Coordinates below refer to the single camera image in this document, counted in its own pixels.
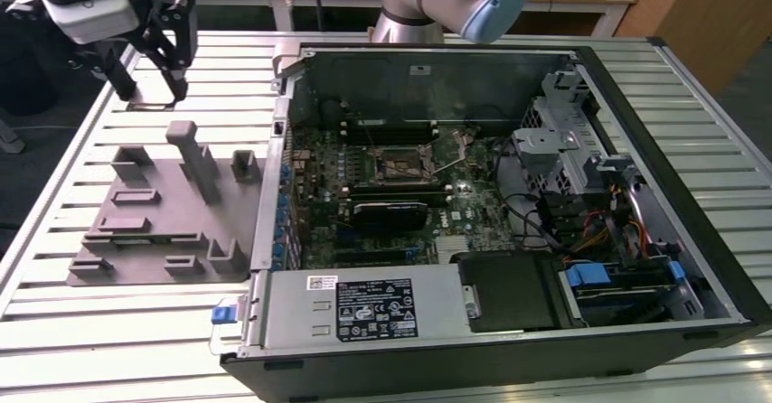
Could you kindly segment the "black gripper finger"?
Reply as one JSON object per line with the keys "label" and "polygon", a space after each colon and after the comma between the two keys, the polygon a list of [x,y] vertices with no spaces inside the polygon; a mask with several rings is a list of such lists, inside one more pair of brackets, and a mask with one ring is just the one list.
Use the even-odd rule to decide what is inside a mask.
{"label": "black gripper finger", "polygon": [[173,100],[186,99],[186,72],[198,50],[198,17],[195,0],[157,0],[150,12],[143,39],[149,46],[146,57],[161,70]]}
{"label": "black gripper finger", "polygon": [[56,26],[42,0],[15,0],[6,10],[14,20],[43,37],[44,46],[73,69],[87,69],[93,75],[109,82],[119,98],[129,101],[135,94],[137,82],[121,61],[114,41],[78,44]]}

